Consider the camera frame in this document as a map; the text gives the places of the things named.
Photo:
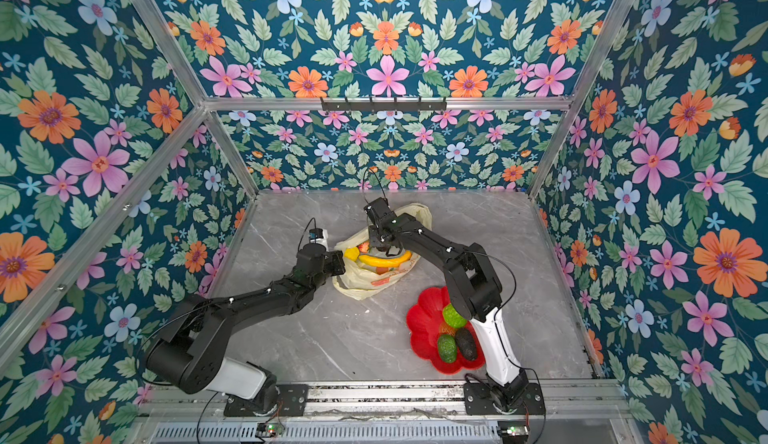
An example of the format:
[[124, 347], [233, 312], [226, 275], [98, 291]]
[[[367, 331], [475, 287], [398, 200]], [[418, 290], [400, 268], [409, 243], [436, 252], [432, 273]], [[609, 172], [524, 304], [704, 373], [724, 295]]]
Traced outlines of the red flower-shaped plate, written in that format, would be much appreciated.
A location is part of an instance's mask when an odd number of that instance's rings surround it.
[[433, 368], [444, 375], [453, 375], [461, 371], [476, 370], [485, 365], [485, 356], [480, 349], [475, 330], [467, 322], [466, 326], [475, 338], [478, 348], [478, 358], [475, 361], [465, 360], [458, 352], [457, 360], [452, 364], [442, 362], [436, 349], [437, 338], [440, 334], [455, 335], [456, 330], [448, 326], [442, 317], [442, 309], [450, 304], [446, 287], [430, 287], [422, 291], [416, 303], [406, 315], [406, 325], [411, 333], [410, 346], [412, 351], [421, 359], [428, 361]]

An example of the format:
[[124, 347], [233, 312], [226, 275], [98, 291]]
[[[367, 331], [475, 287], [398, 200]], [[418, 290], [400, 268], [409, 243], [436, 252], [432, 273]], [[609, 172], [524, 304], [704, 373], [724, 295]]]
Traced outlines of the green fake lime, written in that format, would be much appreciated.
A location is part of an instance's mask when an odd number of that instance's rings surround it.
[[468, 322], [467, 319], [459, 314], [452, 304], [448, 304], [442, 309], [442, 317], [444, 322], [454, 329], [463, 328]]

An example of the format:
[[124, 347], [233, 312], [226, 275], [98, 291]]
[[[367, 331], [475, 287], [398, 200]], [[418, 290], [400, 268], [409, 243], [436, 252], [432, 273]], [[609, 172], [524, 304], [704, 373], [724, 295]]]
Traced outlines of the dark brown fake avocado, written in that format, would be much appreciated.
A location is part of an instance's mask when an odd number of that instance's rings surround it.
[[458, 352], [467, 361], [475, 361], [478, 358], [478, 348], [473, 334], [467, 327], [456, 330], [454, 335]]

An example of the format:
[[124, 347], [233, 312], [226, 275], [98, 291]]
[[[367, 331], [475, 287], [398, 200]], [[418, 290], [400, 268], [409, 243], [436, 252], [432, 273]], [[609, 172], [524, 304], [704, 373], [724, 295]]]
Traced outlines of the dark green fake avocado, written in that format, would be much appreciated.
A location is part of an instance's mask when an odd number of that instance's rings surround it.
[[452, 364], [457, 360], [458, 347], [453, 335], [440, 334], [437, 338], [436, 349], [442, 362]]

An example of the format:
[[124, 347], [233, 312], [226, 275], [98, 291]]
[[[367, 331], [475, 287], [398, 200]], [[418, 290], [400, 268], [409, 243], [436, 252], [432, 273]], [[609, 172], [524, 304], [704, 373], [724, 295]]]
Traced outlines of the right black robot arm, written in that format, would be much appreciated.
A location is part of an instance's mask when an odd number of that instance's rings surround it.
[[478, 243], [451, 241], [408, 213], [396, 214], [383, 197], [366, 204], [364, 211], [373, 247], [412, 251], [441, 269], [450, 304], [471, 323], [484, 353], [493, 404], [503, 413], [513, 411], [522, 403], [529, 380], [504, 326], [502, 283], [491, 256]]

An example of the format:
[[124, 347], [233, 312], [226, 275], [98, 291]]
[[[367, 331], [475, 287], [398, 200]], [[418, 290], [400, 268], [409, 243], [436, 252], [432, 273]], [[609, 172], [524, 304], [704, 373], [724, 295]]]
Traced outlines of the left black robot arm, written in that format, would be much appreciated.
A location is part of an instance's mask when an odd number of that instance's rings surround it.
[[189, 296], [153, 338], [144, 364], [187, 394], [208, 390], [251, 402], [266, 397], [276, 378], [258, 365], [228, 358], [231, 337], [301, 311], [318, 288], [344, 272], [341, 251], [310, 243], [298, 250], [286, 275], [262, 289], [230, 297]]

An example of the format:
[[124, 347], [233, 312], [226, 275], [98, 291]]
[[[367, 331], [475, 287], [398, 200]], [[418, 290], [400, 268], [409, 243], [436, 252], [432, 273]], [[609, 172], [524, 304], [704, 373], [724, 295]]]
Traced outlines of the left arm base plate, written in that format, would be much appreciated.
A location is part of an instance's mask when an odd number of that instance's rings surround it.
[[225, 417], [301, 417], [308, 403], [310, 387], [306, 384], [270, 384], [255, 398], [246, 400], [228, 396]]

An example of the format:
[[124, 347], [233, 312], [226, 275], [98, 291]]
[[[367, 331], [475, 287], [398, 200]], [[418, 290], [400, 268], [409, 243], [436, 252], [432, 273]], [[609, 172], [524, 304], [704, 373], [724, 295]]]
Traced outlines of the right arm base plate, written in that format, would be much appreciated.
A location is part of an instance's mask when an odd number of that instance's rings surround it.
[[546, 414], [545, 400], [537, 382], [519, 374], [508, 384], [490, 378], [481, 379], [466, 373], [463, 384], [465, 412], [468, 415], [533, 415]]

